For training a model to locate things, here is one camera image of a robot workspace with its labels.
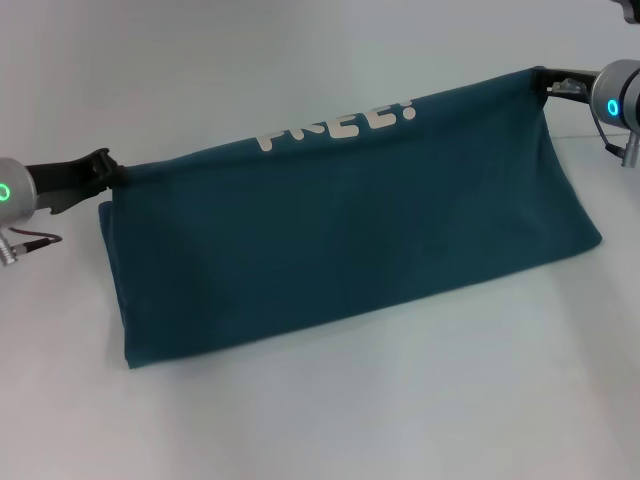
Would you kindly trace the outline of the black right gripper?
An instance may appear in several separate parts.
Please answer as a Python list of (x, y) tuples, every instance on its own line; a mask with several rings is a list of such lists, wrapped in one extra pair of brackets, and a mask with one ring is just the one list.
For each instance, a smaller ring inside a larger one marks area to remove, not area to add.
[(582, 104), (589, 104), (591, 92), (599, 71), (547, 69), (536, 66), (531, 69), (531, 91), (547, 94)]

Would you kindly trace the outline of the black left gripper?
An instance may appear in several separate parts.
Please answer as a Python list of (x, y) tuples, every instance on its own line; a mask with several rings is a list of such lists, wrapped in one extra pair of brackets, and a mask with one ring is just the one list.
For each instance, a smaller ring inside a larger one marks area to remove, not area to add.
[(36, 209), (57, 215), (107, 189), (129, 185), (127, 168), (98, 149), (80, 159), (26, 167), (35, 184)]

